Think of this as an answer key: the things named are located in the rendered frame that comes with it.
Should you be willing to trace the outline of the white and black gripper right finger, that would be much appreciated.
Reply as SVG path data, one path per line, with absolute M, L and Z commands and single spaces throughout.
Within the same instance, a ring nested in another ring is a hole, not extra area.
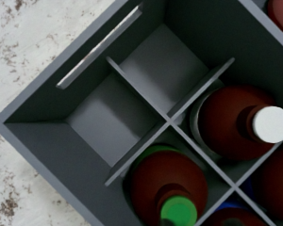
M 219 222 L 219 226 L 241 226 L 234 218 L 223 218 L 223 221 Z

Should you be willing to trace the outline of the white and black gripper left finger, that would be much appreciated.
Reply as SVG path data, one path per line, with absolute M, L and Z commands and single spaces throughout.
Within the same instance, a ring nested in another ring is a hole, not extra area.
M 163 226 L 180 226 L 178 221 L 174 218 L 165 218 L 163 221 Z

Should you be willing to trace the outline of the black tray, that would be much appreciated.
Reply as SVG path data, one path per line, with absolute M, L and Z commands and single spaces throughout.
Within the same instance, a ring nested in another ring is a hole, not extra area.
M 269 15 L 268 15 L 268 1 L 269 0 L 252 0 L 252 1 L 269 18 Z

